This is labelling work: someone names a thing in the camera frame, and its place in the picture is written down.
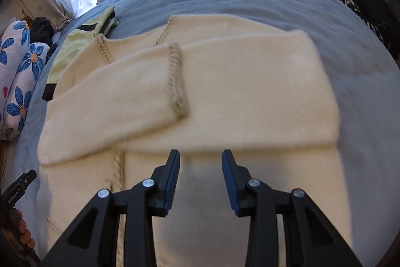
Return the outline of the person left hand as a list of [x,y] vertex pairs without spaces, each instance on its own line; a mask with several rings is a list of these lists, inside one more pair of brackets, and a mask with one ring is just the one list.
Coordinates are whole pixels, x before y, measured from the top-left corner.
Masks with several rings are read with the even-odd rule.
[[27,229],[27,223],[23,219],[22,212],[19,209],[13,208],[9,216],[11,217],[13,225],[16,227],[19,241],[28,248],[34,249],[35,240],[32,238],[29,229]]

